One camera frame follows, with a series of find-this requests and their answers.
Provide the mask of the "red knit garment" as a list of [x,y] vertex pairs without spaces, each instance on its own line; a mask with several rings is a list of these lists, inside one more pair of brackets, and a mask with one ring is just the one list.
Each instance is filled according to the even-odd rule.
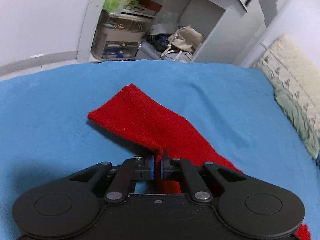
[[133,84],[91,111],[88,119],[122,139],[153,151],[156,164],[162,157],[180,157],[196,166],[212,161],[239,171],[226,159],[226,153],[233,152],[265,178],[282,174],[279,158],[288,161],[291,146],[282,146],[270,134],[260,133],[252,139],[243,137],[241,132],[250,130],[250,123],[231,124],[219,110],[219,103],[201,95],[198,98],[195,116],[207,126],[209,133],[205,137],[187,119],[155,102]]

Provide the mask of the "blue bed sheet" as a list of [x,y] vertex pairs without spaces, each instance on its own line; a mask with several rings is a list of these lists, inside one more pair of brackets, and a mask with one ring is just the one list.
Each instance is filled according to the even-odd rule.
[[74,64],[1,82],[1,239],[19,237],[12,206],[25,191],[141,152],[87,119],[129,84],[186,118],[245,174],[298,195],[304,224],[319,239],[319,167],[265,75],[229,64],[148,60]]

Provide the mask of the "beige bag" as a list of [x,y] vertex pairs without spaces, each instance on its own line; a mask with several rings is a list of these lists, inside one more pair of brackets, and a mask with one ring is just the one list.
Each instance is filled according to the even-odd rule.
[[168,42],[167,49],[159,59],[189,63],[195,51],[203,44],[204,37],[191,26],[186,26],[169,36]]

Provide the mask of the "clear plastic drawer organizer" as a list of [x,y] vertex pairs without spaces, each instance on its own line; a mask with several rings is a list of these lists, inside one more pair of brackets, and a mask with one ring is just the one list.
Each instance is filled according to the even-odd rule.
[[102,10],[91,46],[92,56],[99,61],[134,59],[154,19],[155,16],[139,12],[115,15]]

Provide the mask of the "green pillow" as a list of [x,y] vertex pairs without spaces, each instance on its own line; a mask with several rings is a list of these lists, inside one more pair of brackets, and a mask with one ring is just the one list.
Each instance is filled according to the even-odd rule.
[[308,154],[316,160],[319,156],[319,138],[300,105],[293,99],[290,92],[282,87],[274,89],[274,99],[296,129]]

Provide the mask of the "cream quilted headboard cover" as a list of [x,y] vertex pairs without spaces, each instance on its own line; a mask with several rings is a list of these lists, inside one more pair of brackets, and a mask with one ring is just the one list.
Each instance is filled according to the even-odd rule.
[[280,35],[253,65],[275,87],[289,91],[319,135],[319,69],[286,35]]

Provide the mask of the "white desk shelf unit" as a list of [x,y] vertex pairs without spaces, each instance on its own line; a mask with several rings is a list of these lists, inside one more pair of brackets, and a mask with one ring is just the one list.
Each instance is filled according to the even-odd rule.
[[288,0],[154,0],[162,5],[155,21],[175,12],[205,41],[194,62],[240,64]]

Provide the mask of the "green plastic bag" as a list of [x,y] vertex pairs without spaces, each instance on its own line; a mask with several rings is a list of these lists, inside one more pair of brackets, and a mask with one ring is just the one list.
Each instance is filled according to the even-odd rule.
[[126,7],[128,0],[105,0],[103,10],[110,15],[119,15]]

